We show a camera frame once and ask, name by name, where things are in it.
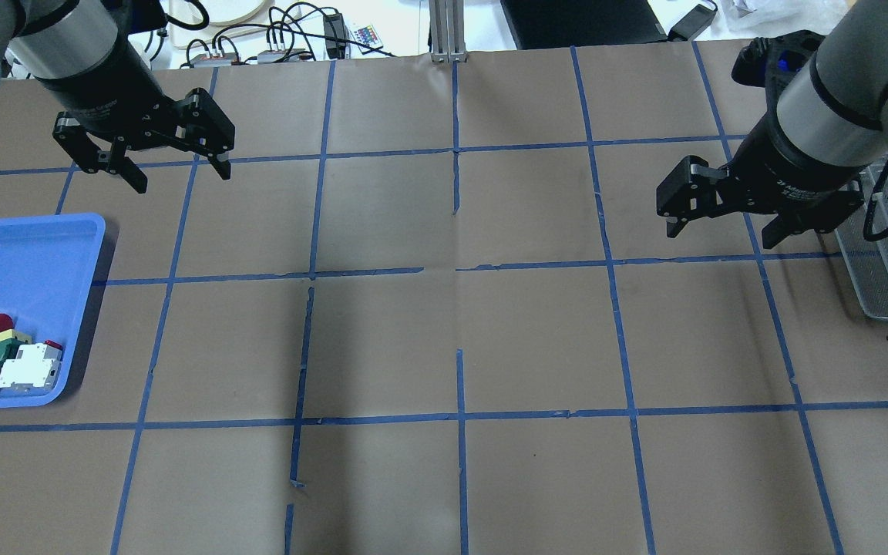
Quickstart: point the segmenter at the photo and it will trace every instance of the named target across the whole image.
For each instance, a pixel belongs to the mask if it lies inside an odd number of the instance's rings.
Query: blue tray
[[[53,340],[64,348],[52,389],[0,389],[0,408],[45,405],[63,391],[103,236],[98,214],[0,219],[0,312],[36,343]]]

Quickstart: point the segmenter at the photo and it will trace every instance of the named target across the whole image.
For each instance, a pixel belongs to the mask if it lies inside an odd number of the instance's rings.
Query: black panel
[[[521,50],[667,39],[646,0],[503,0],[503,9]]]

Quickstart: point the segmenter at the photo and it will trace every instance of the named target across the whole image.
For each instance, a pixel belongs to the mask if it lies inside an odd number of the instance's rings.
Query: white lego block
[[[60,372],[60,350],[43,343],[20,345],[15,358],[2,365],[0,387],[25,391],[50,388]]]

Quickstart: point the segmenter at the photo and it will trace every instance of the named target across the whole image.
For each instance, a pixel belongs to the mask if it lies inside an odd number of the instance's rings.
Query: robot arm
[[[176,102],[164,95],[100,0],[0,0],[0,58],[7,43],[66,109],[53,138],[82,171],[120,175],[145,193],[126,151],[171,146],[231,176],[234,124],[204,89]]]
[[[839,189],[888,149],[888,0],[859,0],[827,38],[756,39],[732,76],[765,86],[767,113],[727,165],[688,156],[660,183],[667,235],[733,211],[776,214],[762,229],[768,249],[833,231],[863,203]]]

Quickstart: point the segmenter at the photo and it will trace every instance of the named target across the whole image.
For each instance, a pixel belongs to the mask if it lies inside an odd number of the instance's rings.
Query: metal post
[[[465,61],[465,0],[429,0],[430,59]]]

